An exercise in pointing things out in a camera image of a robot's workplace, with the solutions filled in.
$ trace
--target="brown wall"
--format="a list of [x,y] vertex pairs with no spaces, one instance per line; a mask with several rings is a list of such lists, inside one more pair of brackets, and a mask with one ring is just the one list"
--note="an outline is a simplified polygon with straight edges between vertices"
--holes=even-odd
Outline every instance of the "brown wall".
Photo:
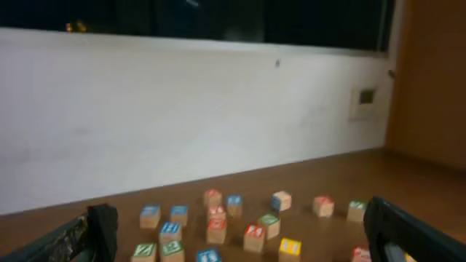
[[387,147],[466,169],[466,1],[406,0]]

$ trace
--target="wooden floor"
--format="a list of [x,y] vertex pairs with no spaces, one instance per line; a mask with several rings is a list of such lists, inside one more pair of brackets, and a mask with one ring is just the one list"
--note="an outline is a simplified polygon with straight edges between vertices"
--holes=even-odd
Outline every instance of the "wooden floor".
[[[209,247],[202,206],[202,194],[209,188],[219,189],[224,196],[243,196],[242,220],[229,221],[226,244],[219,247],[226,262],[277,261],[282,237],[303,242],[301,261],[349,261],[353,247],[365,244],[366,237],[360,224],[345,221],[347,205],[352,199],[368,200],[374,195],[466,242],[466,174],[382,151],[364,151],[7,215],[0,217],[0,255],[71,220],[88,205],[108,202],[119,212],[116,261],[129,261],[135,246],[155,241],[159,231],[138,228],[142,206],[161,204],[163,222],[172,205],[188,204],[183,242],[186,261],[195,261],[195,253]],[[267,212],[271,195],[280,190],[293,195],[292,208],[281,216],[280,236],[266,243],[263,255],[244,252],[246,225]],[[333,218],[312,214],[312,200],[321,194],[336,200]]]

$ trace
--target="white wall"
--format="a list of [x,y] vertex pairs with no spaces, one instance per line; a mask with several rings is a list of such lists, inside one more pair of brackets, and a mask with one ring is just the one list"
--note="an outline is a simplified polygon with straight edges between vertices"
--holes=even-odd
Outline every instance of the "white wall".
[[0,213],[383,145],[386,59],[262,47],[1,29]]

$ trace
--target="wooden panel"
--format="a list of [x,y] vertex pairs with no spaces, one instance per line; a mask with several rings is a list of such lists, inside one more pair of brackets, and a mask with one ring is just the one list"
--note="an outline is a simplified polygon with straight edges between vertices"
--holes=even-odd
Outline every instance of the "wooden panel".
[[[242,218],[228,220],[225,244],[219,246],[223,261],[276,262],[281,237],[302,241],[303,262],[350,261],[353,247],[367,241],[361,224],[346,221],[351,200],[381,196],[466,242],[466,209],[461,208],[465,203],[465,184],[464,173],[381,151],[332,156],[6,215],[0,217],[0,256],[81,214],[88,205],[108,202],[119,212],[116,261],[129,261],[137,244],[156,241],[171,206],[186,204],[189,220],[183,229],[183,243],[186,261],[194,261],[197,251],[210,246],[205,241],[203,193],[217,188],[224,198],[228,194],[242,195]],[[246,226],[268,212],[272,194],[280,190],[293,196],[291,209],[280,215],[280,237],[267,241],[263,255],[244,252],[242,236]],[[317,218],[312,213],[314,197],[323,194],[335,200],[333,218]],[[139,212],[147,204],[161,204],[157,230],[139,229]]]
[[466,1],[408,0],[387,147],[466,169]]

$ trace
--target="green block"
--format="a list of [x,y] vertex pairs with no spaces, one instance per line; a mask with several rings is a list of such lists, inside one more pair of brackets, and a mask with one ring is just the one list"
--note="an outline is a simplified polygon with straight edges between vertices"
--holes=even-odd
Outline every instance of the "green block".
[[155,249],[155,244],[154,243],[139,244],[136,247],[136,250],[134,251],[133,256],[139,256],[139,257],[150,256],[154,249]]
[[266,225],[272,225],[278,222],[278,218],[272,214],[267,214],[263,216],[262,218],[259,218],[259,221],[261,221],[262,223]]
[[349,207],[350,208],[365,210],[367,205],[364,202],[361,202],[361,201],[351,201],[349,203]]
[[181,252],[183,250],[183,244],[179,241],[168,242],[162,246],[163,256],[172,255],[174,253]]

